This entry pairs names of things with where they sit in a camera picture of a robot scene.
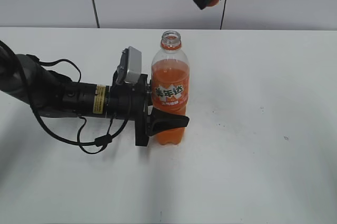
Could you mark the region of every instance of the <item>white table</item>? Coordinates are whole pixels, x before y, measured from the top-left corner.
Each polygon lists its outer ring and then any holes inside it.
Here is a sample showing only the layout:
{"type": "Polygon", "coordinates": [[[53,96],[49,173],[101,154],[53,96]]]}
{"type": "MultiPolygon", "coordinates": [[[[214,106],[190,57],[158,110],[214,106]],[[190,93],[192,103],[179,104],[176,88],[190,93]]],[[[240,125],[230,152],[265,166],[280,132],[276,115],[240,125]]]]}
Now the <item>white table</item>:
{"type": "MultiPolygon", "coordinates": [[[[129,45],[149,73],[161,34],[0,28],[16,53],[68,58],[84,82],[107,85],[129,45]]],[[[181,34],[191,122],[178,146],[135,147],[130,122],[89,156],[0,93],[0,223],[336,223],[337,32],[181,34]]],[[[77,78],[66,64],[56,70],[77,78]]],[[[45,121],[73,140],[82,123],[45,121]]],[[[83,139],[107,126],[90,119],[83,139]]]]}

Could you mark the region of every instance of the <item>plastic bottle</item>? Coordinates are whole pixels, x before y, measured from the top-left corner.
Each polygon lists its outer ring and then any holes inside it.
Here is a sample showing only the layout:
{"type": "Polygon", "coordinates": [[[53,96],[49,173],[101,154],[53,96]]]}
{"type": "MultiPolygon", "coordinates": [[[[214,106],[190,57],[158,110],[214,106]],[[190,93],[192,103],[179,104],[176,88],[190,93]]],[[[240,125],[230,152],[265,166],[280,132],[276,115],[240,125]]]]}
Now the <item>plastic bottle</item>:
{"type": "MultiPolygon", "coordinates": [[[[167,31],[162,36],[161,49],[152,61],[152,102],[161,111],[185,115],[189,98],[190,66],[181,49],[181,36],[167,31]]],[[[156,135],[157,141],[179,144],[185,128],[167,130],[156,135]]]]}

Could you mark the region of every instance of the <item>orange soda bottle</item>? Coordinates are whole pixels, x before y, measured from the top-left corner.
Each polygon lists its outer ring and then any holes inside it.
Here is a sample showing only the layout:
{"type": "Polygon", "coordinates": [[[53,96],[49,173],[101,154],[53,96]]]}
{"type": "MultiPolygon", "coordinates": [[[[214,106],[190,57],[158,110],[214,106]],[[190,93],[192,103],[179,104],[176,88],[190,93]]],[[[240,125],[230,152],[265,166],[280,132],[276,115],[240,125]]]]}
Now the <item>orange soda bottle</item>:
{"type": "MultiPolygon", "coordinates": [[[[189,99],[190,66],[181,49],[181,36],[167,31],[162,36],[161,49],[152,61],[152,102],[161,111],[185,115],[189,99]]],[[[157,141],[179,144],[185,128],[171,129],[156,135],[157,141]]]]}

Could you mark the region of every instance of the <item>cable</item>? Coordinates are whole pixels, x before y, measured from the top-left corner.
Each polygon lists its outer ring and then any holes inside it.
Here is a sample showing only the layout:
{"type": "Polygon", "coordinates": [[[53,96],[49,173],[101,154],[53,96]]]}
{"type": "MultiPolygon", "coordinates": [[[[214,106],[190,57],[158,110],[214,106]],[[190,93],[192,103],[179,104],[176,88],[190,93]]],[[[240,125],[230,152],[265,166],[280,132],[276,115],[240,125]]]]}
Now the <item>cable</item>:
{"type": "Polygon", "coordinates": [[[31,58],[34,62],[36,62],[37,64],[41,65],[41,66],[44,66],[44,67],[52,67],[52,66],[55,66],[56,64],[60,63],[60,62],[67,62],[69,63],[70,65],[72,65],[80,74],[80,77],[78,78],[78,83],[81,81],[81,78],[82,78],[82,74],[81,74],[81,70],[76,66],[75,63],[73,63],[71,60],[68,60],[68,59],[60,59],[60,60],[57,60],[55,62],[41,62],[40,59],[35,56],[35,55],[31,55],[31,54],[26,54],[29,58],[31,58]]]}
{"type": "Polygon", "coordinates": [[[112,125],[112,122],[113,122],[113,117],[110,119],[110,124],[109,124],[109,128],[107,130],[106,135],[98,137],[98,138],[95,139],[95,145],[96,145],[96,147],[101,147],[101,149],[98,150],[98,151],[96,151],[96,152],[89,152],[89,151],[87,151],[82,146],[80,136],[81,136],[82,129],[85,127],[85,125],[87,123],[87,120],[86,120],[85,117],[78,116],[81,120],[84,120],[83,125],[80,127],[80,129],[77,132],[77,143],[78,143],[78,146],[80,147],[80,149],[83,152],[85,152],[87,154],[98,154],[98,153],[101,153],[103,150],[106,149],[106,147],[108,146],[108,144],[111,143],[112,140],[114,138],[116,138],[124,130],[124,128],[125,128],[128,120],[129,120],[130,113],[131,113],[131,108],[132,108],[132,98],[131,98],[130,95],[128,96],[128,99],[129,99],[129,102],[128,102],[128,109],[127,109],[127,116],[125,117],[125,119],[123,121],[123,124],[121,125],[121,127],[113,135],[110,135],[109,132],[110,132],[110,128],[111,128],[111,125],[112,125]]]}
{"type": "MultiPolygon", "coordinates": [[[[51,137],[63,142],[63,143],[67,143],[67,144],[70,144],[70,145],[75,145],[75,146],[78,146],[78,142],[75,142],[75,141],[71,141],[71,140],[68,140],[68,139],[65,139],[61,136],[58,136],[57,134],[55,134],[54,132],[52,132],[47,126],[46,124],[43,122],[43,120],[41,119],[41,116],[40,114],[38,113],[38,110],[34,104],[34,101],[33,101],[33,97],[32,97],[32,94],[31,94],[31,91],[29,89],[29,86],[28,86],[28,82],[27,82],[27,78],[26,78],[26,75],[24,73],[24,70],[23,70],[23,67],[21,65],[21,62],[20,60],[18,59],[18,57],[15,55],[15,53],[5,44],[3,43],[2,41],[0,41],[0,46],[6,51],[6,53],[12,58],[12,60],[15,62],[16,66],[17,66],[17,69],[18,69],[18,72],[19,72],[19,75],[21,77],[21,80],[23,82],[23,86],[26,90],[26,93],[27,93],[27,97],[28,97],[28,101],[29,101],[29,106],[31,107],[32,109],[32,112],[36,118],[36,120],[38,121],[38,123],[40,124],[40,126],[43,128],[43,130],[49,134],[51,137]]],[[[95,142],[84,142],[84,143],[80,143],[80,146],[93,146],[95,145],[95,142]]]]}
{"type": "Polygon", "coordinates": [[[78,78],[78,81],[77,81],[79,83],[81,81],[81,78],[82,78],[81,70],[76,66],[75,63],[73,63],[72,61],[70,61],[68,59],[60,59],[60,60],[57,60],[55,62],[39,62],[39,64],[41,66],[44,66],[44,67],[51,67],[51,66],[55,66],[56,64],[58,64],[60,62],[67,62],[67,63],[71,64],[74,68],[77,69],[77,71],[80,74],[80,77],[78,78]]]}
{"type": "Polygon", "coordinates": [[[128,111],[127,111],[127,116],[125,117],[124,121],[123,121],[123,124],[121,125],[121,127],[111,136],[112,139],[117,137],[125,128],[127,122],[128,122],[128,119],[130,117],[130,113],[131,113],[131,107],[132,107],[132,98],[131,96],[129,95],[128,96],[128,111]]]}
{"type": "Polygon", "coordinates": [[[224,18],[225,18],[226,4],[227,4],[227,0],[225,0],[225,3],[224,3],[224,5],[223,5],[223,12],[222,12],[222,18],[221,18],[220,30],[222,30],[223,21],[224,21],[224,18]]]}
{"type": "Polygon", "coordinates": [[[81,149],[84,153],[87,153],[87,154],[98,154],[98,153],[101,153],[103,150],[106,149],[108,143],[102,145],[101,149],[98,150],[98,151],[96,151],[96,152],[89,152],[89,151],[85,150],[85,148],[83,147],[83,145],[82,145],[82,143],[81,143],[81,140],[80,140],[80,135],[81,135],[82,129],[83,129],[83,128],[85,127],[85,125],[86,125],[86,121],[87,121],[87,120],[86,120],[86,118],[84,118],[84,117],[82,117],[82,116],[78,116],[78,117],[79,117],[81,120],[84,120],[83,125],[80,127],[80,129],[79,129],[78,132],[77,132],[77,143],[78,143],[78,146],[80,147],[80,149],[81,149]]]}

